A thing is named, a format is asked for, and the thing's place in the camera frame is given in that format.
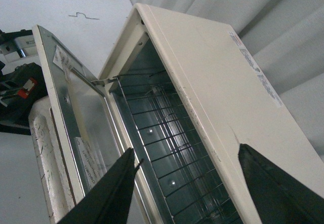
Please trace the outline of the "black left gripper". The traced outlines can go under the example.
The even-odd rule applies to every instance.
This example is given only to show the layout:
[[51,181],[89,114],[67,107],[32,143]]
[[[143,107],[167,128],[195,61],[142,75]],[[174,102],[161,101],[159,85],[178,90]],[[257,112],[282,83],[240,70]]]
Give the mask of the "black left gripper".
[[1,74],[1,132],[30,135],[28,117],[32,106],[47,95],[42,68],[36,63]]

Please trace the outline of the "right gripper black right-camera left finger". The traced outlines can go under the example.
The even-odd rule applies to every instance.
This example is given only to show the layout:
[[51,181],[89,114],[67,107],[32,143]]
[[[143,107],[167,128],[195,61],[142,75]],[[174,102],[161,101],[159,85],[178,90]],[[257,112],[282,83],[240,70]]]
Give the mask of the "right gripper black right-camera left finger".
[[143,161],[134,165],[134,149],[128,148],[59,223],[127,223],[135,176]]

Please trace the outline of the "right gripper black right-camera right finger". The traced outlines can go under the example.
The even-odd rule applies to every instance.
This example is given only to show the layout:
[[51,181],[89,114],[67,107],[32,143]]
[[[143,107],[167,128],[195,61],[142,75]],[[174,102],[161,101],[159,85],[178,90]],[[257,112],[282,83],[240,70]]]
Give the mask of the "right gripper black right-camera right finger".
[[323,223],[323,198],[247,144],[238,159],[262,223]]

